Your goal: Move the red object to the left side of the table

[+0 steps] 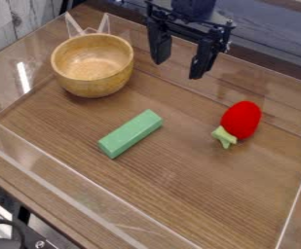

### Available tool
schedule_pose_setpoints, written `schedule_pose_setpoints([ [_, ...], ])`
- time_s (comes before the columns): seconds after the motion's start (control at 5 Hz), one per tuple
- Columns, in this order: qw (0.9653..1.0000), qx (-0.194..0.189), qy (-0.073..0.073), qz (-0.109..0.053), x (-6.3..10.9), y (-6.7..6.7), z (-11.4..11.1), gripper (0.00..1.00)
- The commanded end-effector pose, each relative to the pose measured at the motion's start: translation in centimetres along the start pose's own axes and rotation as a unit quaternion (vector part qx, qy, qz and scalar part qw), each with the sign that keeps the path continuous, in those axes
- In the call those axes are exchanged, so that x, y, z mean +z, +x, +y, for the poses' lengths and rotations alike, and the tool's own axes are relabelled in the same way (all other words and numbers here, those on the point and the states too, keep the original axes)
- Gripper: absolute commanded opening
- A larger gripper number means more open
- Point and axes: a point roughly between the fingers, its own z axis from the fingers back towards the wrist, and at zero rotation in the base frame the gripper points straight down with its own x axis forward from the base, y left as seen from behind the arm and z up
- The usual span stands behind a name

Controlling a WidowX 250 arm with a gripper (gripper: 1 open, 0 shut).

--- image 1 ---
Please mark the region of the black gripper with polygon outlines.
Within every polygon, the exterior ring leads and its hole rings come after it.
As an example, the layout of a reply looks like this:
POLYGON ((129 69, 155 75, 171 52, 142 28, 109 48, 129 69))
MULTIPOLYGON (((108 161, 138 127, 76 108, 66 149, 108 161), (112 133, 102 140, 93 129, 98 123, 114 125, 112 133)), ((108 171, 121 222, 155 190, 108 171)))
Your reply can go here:
POLYGON ((217 0, 145 0, 149 47, 157 65, 172 56, 173 37, 199 42, 189 78, 212 70, 236 24, 216 10, 217 0))

